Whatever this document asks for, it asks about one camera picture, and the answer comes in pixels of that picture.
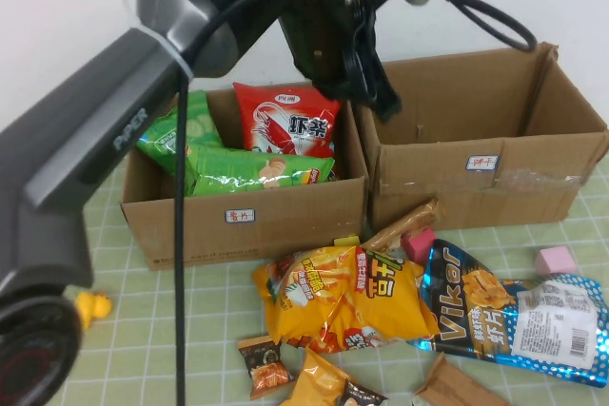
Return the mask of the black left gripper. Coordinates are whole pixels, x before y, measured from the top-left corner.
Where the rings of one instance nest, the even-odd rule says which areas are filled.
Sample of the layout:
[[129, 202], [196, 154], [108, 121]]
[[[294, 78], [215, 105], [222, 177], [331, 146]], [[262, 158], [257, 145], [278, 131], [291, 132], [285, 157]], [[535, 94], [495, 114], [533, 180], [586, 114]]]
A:
[[387, 122], [402, 110], [402, 100], [380, 61], [366, 68], [369, 17], [369, 0], [293, 0], [280, 24], [296, 68], [316, 89], [351, 96], [353, 87], [371, 84], [372, 108]]

